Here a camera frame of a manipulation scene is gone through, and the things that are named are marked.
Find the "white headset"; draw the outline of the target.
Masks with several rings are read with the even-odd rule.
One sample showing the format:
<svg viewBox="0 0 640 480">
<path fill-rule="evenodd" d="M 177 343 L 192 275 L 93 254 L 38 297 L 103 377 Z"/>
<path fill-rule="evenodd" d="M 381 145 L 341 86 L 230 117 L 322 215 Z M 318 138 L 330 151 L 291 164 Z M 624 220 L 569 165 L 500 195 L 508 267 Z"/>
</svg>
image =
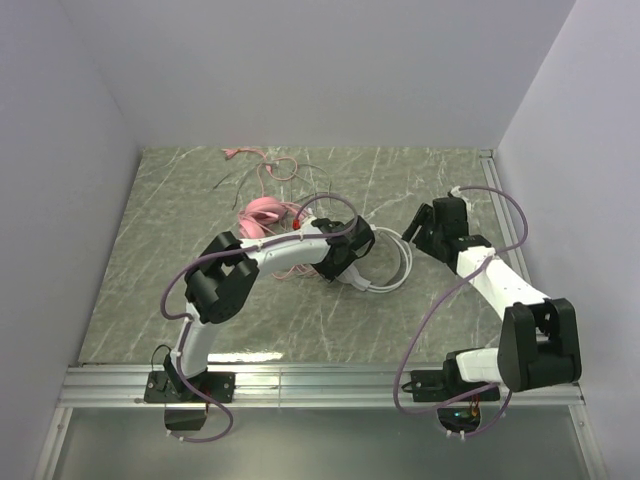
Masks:
<svg viewBox="0 0 640 480">
<path fill-rule="evenodd" d="M 373 226 L 374 245 L 337 280 L 361 292 L 387 294 L 400 288 L 413 269 L 413 253 L 401 235 L 387 227 Z"/>
</svg>

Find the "pink headset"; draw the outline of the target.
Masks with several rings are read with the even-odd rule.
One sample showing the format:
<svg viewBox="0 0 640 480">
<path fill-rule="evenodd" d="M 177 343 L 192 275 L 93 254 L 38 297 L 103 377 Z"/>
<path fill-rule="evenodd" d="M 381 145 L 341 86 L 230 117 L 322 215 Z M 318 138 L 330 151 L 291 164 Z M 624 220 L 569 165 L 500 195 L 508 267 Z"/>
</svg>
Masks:
<svg viewBox="0 0 640 480">
<path fill-rule="evenodd" d="M 288 156 L 270 159 L 264 151 L 251 147 L 223 148 L 222 152 L 226 160 L 231 160 L 241 153 L 257 155 L 261 158 L 255 167 L 261 196 L 251 200 L 237 214 L 239 233 L 244 238 L 264 239 L 267 236 L 276 234 L 274 230 L 276 226 L 286 230 L 285 220 L 287 215 L 295 215 L 300 210 L 301 205 L 294 201 L 286 201 L 267 195 L 262 172 L 265 172 L 272 180 L 281 184 L 290 183 L 298 173 L 298 162 L 293 157 Z M 275 173 L 281 162 L 292 163 L 291 171 L 284 176 L 278 176 Z"/>
</svg>

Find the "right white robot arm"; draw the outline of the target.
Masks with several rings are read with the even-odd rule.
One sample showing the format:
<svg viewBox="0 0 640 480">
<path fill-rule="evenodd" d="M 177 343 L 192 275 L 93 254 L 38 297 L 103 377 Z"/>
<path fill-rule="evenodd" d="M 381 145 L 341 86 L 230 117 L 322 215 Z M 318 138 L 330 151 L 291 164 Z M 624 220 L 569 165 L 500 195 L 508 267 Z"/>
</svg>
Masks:
<svg viewBox="0 0 640 480">
<path fill-rule="evenodd" d="M 580 379 L 573 305 L 529 285 L 486 238 L 470 234 L 463 199 L 449 196 L 421 205 L 403 238 L 467 279 L 501 319 L 496 348 L 447 355 L 443 381 L 449 391 L 462 393 L 497 383 L 522 392 Z"/>
</svg>

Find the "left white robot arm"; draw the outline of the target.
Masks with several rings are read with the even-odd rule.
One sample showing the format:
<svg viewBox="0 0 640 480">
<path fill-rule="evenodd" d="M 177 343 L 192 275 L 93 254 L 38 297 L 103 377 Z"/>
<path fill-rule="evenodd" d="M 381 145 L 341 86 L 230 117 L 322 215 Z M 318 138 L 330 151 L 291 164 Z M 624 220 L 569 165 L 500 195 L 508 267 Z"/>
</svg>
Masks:
<svg viewBox="0 0 640 480">
<path fill-rule="evenodd" d="M 209 349 L 219 326 L 243 308 L 254 284 L 273 273 L 307 264 L 327 281 L 335 280 L 375 243 L 371 226 L 356 216 L 347 223 L 326 218 L 305 220 L 296 230 L 262 239 L 217 235 L 197 261 L 180 276 L 186 284 L 186 312 L 161 313 L 181 319 L 178 343 L 164 370 L 180 402 L 202 398 Z"/>
</svg>

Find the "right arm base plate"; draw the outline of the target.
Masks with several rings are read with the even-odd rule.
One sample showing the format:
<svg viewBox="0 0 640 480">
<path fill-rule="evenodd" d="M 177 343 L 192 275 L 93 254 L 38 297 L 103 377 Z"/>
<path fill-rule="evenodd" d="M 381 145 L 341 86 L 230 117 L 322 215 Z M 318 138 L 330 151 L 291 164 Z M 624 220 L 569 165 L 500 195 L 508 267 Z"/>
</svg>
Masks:
<svg viewBox="0 0 640 480">
<path fill-rule="evenodd" d="M 412 370 L 410 379 L 401 385 L 415 403 L 440 403 L 454 397 L 476 397 L 481 401 L 500 399 L 499 387 L 487 382 L 464 382 L 458 374 L 444 370 Z"/>
</svg>

